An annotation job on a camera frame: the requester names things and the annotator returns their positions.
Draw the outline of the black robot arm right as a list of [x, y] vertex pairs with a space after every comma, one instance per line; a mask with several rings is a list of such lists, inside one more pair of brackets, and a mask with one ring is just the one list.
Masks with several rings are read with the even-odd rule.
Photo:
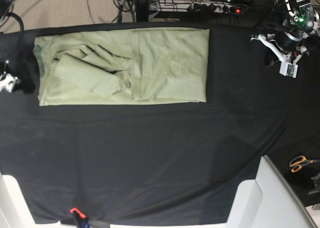
[[36, 89], [28, 61], [33, 58], [17, 0], [0, 0], [0, 91], [32, 94]]

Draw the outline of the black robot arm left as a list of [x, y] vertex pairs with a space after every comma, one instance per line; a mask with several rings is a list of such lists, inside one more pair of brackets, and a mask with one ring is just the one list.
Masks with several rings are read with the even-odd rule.
[[252, 35], [251, 41], [259, 41], [268, 48], [265, 65], [279, 63], [279, 73], [295, 78], [298, 62], [320, 46], [317, 32], [320, 30], [320, 15], [310, 0], [278, 0], [281, 20], [268, 21], [275, 33]]

